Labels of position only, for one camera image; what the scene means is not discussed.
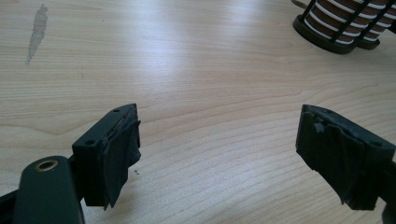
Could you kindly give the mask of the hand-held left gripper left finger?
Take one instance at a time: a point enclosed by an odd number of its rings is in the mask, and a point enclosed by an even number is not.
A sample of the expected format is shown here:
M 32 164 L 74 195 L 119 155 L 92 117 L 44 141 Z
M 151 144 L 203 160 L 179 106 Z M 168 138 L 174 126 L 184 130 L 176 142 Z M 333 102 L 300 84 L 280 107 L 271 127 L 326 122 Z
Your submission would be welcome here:
M 129 168 L 140 158 L 137 105 L 110 110 L 73 145 L 72 174 L 78 198 L 88 206 L 114 206 Z

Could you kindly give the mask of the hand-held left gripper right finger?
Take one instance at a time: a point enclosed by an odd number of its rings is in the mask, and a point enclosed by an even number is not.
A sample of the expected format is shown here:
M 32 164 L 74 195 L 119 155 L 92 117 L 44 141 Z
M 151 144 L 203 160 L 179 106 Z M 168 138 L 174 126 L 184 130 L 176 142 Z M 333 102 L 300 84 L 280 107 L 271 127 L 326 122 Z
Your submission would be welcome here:
M 296 151 L 353 210 L 396 207 L 396 146 L 323 107 L 304 105 Z

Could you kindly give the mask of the black cup holder rack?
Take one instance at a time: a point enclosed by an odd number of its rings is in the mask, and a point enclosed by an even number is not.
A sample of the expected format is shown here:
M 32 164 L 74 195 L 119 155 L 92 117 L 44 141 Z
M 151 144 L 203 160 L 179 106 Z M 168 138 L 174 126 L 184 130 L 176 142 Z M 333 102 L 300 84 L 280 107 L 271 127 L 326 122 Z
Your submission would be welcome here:
M 350 45 L 337 44 L 334 42 L 334 40 L 326 39 L 309 29 L 304 24 L 303 18 L 306 16 L 308 10 L 313 6 L 313 4 L 314 0 L 311 0 L 311 2 L 305 8 L 304 13 L 298 15 L 297 18 L 294 20 L 293 28 L 297 31 L 298 34 L 300 34 L 302 37 L 304 37 L 306 40 L 313 43 L 314 45 L 337 54 L 348 54 L 354 48 L 358 47 L 356 45 L 356 40 Z
M 362 0 L 362 2 L 366 5 L 365 9 L 368 9 L 372 16 L 367 27 L 371 22 L 374 22 L 375 19 L 379 19 L 385 13 L 396 12 L 396 0 Z M 380 44 L 379 37 L 375 42 L 363 40 L 362 38 L 366 28 L 361 31 L 360 36 L 356 39 L 356 45 L 361 49 L 375 49 Z M 396 35 L 396 21 L 386 30 Z

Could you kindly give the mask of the stack of brown paper cups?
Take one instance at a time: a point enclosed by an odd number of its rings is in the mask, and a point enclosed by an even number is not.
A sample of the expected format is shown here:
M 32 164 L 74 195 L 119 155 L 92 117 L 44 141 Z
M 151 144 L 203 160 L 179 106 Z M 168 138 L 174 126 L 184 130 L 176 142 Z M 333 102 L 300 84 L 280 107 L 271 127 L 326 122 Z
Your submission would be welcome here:
M 375 19 L 364 30 L 363 40 L 375 42 L 378 37 L 396 21 L 396 12 L 387 12 L 379 19 Z
M 314 0 L 303 18 L 304 24 L 316 34 L 350 45 L 367 27 L 371 13 L 362 0 Z

